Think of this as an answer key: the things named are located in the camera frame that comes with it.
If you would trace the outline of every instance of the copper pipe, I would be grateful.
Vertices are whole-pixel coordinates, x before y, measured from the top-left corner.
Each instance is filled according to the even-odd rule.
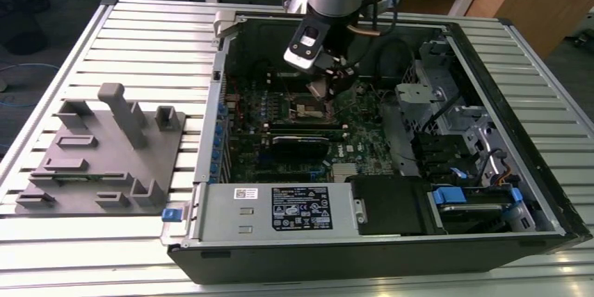
[[[363,36],[370,36],[373,38],[377,38],[382,33],[378,31],[371,31],[370,29],[361,29],[351,24],[346,27],[353,33]]]

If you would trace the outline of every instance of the sticker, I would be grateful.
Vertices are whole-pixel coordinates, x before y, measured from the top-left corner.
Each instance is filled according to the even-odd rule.
[[[327,187],[272,188],[272,229],[276,231],[332,229]]]
[[[258,188],[235,188],[234,192],[235,200],[256,200]]]

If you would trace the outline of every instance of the blue cable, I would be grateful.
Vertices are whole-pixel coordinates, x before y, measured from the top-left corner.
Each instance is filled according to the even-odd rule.
[[[0,69],[0,72],[3,72],[3,71],[5,71],[5,70],[9,70],[9,69],[12,69],[12,68],[15,68],[15,67],[20,67],[20,66],[44,66],[44,67],[51,67],[51,68],[55,69],[56,71],[60,70],[58,66],[51,65],[51,64],[44,64],[44,63],[24,63],[24,64],[13,64],[13,65],[9,65],[9,66],[1,68],[1,69]],[[33,106],[37,106],[37,104],[8,104],[8,103],[5,103],[5,102],[0,102],[0,106],[7,106],[7,107],[20,107],[20,108],[21,108],[21,107],[33,107]]]
[[[7,107],[33,107],[37,106],[37,104],[7,104],[5,102],[0,102],[0,106],[7,106]]]
[[[19,66],[44,66],[44,67],[51,67],[51,68],[55,69],[55,70],[60,70],[58,66],[51,65],[51,64],[44,64],[44,63],[24,63],[24,64],[15,64],[15,65],[11,65],[11,66],[4,67],[4,68],[0,69],[0,72],[1,72],[1,71],[5,71],[5,70],[8,70],[8,69],[12,69],[13,67],[19,67]]]

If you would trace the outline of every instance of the gray plastic part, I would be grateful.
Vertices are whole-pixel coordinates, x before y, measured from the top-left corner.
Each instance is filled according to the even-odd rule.
[[[62,136],[58,138],[56,145],[62,148],[95,147],[98,144],[94,135]]]
[[[147,138],[142,133],[142,126],[123,98],[123,92],[124,88],[120,83],[104,83],[99,88],[98,98],[110,106],[115,122],[127,135],[130,144],[135,149],[142,149],[147,145]]]
[[[159,106],[155,121],[160,131],[178,131],[182,128],[174,106]]]
[[[96,194],[95,203],[102,208],[122,208],[130,206],[130,200],[120,191],[100,191]]]
[[[136,203],[143,206],[159,205],[166,200],[166,194],[159,188],[155,180],[151,181],[148,189],[142,184],[140,180],[134,180],[132,191],[130,192]]]
[[[84,102],[66,101],[62,110],[80,118],[83,127],[62,126],[56,132],[41,165],[31,173],[31,184],[17,198],[17,214],[160,214],[166,207],[186,115],[166,107],[162,114],[168,121],[160,124],[158,112],[142,113],[139,105],[123,98],[118,103],[123,103],[127,110],[116,113],[127,112],[127,122],[139,128],[147,145],[139,149],[131,147],[115,120],[116,113],[94,112],[84,108]]]
[[[144,117],[144,113],[142,112],[139,103],[128,102],[128,106],[130,106],[130,111],[132,112],[132,116],[136,122],[139,123],[140,128],[144,128],[144,126],[147,125],[147,118]]]
[[[45,193],[37,192],[19,195],[19,204],[28,209],[47,209],[54,207],[55,199]]]
[[[83,158],[48,158],[41,165],[47,170],[87,170],[90,163]]]
[[[87,126],[83,122],[83,117],[92,115],[94,111],[83,100],[68,100],[64,102],[63,107],[59,109],[56,116],[63,121],[66,127],[74,131],[78,129],[86,129]]]

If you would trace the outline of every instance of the motherboard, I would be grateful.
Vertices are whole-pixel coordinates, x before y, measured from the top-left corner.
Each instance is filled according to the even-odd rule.
[[[390,175],[379,105],[386,92],[357,83],[332,102],[303,91],[231,79],[231,182],[344,182]]]

